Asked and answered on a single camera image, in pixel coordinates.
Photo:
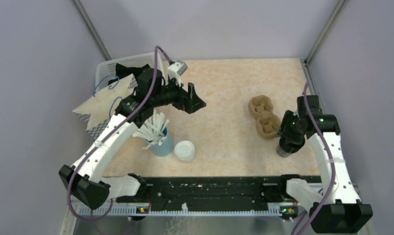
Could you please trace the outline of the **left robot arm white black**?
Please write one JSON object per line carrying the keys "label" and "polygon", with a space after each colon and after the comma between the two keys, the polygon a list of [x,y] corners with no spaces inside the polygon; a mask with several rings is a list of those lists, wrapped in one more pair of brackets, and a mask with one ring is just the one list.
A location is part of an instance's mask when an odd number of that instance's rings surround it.
{"label": "left robot arm white black", "polygon": [[146,69],[135,77],[133,93],[122,99],[109,123],[91,147],[71,166],[63,165],[59,176],[67,189],[67,203],[75,197],[95,210],[107,200],[129,197],[141,202],[146,197],[146,182],[130,173],[104,177],[103,173],[122,145],[153,115],[157,107],[172,105],[188,114],[206,103],[196,94],[193,83],[183,88],[175,78],[165,81],[160,70]]}

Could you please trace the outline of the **stack of white lids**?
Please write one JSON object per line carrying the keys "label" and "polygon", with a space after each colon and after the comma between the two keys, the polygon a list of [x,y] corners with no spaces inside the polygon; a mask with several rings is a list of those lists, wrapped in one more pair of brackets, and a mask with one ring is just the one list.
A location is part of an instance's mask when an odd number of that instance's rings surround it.
{"label": "stack of white lids", "polygon": [[174,147],[174,154],[183,163],[189,163],[196,157],[196,148],[191,141],[180,141]]}

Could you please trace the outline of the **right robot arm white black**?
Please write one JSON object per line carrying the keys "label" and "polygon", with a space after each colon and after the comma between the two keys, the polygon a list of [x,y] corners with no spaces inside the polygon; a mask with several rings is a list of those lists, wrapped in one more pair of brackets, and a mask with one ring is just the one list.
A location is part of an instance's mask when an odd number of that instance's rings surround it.
{"label": "right robot arm white black", "polygon": [[276,151],[289,157],[308,142],[318,164],[322,191],[299,176],[284,175],[277,197],[283,202],[295,199],[309,216],[298,234],[308,227],[317,234],[356,234],[372,218],[373,210],[362,202],[350,179],[337,118],[322,112],[316,95],[299,96],[296,102],[297,110],[284,114]]}

